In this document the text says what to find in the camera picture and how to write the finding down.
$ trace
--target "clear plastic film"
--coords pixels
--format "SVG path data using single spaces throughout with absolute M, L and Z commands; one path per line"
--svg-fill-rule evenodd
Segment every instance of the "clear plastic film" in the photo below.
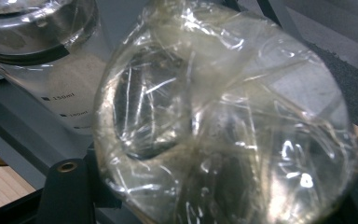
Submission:
M 271 21 L 209 3 L 145 7 L 94 118 L 103 180 L 144 223 L 312 223 L 358 166 L 323 62 Z
M 91 134 L 110 53 L 94 0 L 0 1 L 0 73 L 71 131 Z

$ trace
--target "floor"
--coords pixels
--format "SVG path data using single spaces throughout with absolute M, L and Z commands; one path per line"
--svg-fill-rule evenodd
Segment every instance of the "floor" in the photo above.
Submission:
M 256 0 L 239 2 L 243 7 L 261 13 Z M 284 0 L 283 2 L 296 28 L 306 41 L 334 53 L 341 61 L 358 70 L 358 0 Z M 358 77 L 354 77 L 349 83 L 341 83 L 342 87 L 345 87 L 343 91 L 348 96 L 352 114 L 358 114 L 358 86 L 355 81 L 358 83 Z M 358 119 L 355 119 L 354 124 L 358 135 Z M 32 186 L 10 167 L 0 167 L 0 206 L 33 191 Z

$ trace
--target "wrinkled plastic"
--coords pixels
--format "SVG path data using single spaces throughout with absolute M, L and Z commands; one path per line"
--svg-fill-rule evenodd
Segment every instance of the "wrinkled plastic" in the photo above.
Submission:
M 0 1 L 0 14 L 7 26 L 23 22 L 16 29 L 0 26 L 0 41 L 7 36 L 17 40 L 0 43 L 0 54 L 8 55 L 0 62 L 0 73 L 31 93 L 70 131 L 91 134 L 94 96 L 111 53 L 96 3 Z M 33 54 L 40 62 L 27 56 Z
M 94 139 L 103 180 L 144 223 L 312 223 L 358 165 L 323 62 L 208 3 L 145 8 L 106 70 Z

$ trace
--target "plastic wrap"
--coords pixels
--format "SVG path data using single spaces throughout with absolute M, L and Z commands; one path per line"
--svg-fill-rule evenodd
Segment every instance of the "plastic wrap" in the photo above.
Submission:
M 91 134 L 110 54 L 94 0 L 0 1 L 0 73 L 73 132 Z
M 324 63 L 271 21 L 208 3 L 145 8 L 94 118 L 103 180 L 144 223 L 312 223 L 358 165 Z

